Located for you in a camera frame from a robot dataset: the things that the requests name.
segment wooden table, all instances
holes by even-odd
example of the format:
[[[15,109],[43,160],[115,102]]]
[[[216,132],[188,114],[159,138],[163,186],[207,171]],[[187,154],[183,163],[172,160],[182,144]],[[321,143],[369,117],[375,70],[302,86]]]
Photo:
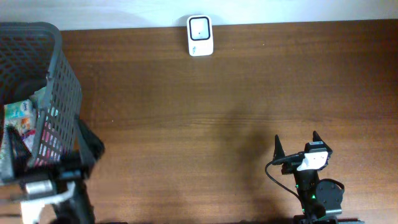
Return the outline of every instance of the wooden table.
[[[216,26],[191,57],[183,27],[62,32],[81,118],[106,153],[88,181],[98,221],[226,223],[301,214],[269,180],[312,131],[343,217],[398,222],[398,21]],[[291,175],[271,174],[294,188]],[[46,209],[45,219],[52,217]]]

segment basket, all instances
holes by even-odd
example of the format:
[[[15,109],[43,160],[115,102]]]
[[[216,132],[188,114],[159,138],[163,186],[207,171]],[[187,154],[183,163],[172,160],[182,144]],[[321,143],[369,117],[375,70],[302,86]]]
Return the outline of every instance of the basket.
[[[0,105],[26,100],[44,86],[29,167],[56,163],[73,150],[81,88],[55,26],[0,23]]]

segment white wall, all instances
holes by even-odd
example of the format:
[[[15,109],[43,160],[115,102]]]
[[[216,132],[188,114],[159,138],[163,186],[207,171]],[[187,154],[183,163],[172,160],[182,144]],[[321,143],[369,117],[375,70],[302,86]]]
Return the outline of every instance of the white wall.
[[[398,0],[0,0],[0,21],[45,21],[61,30],[397,19]]]

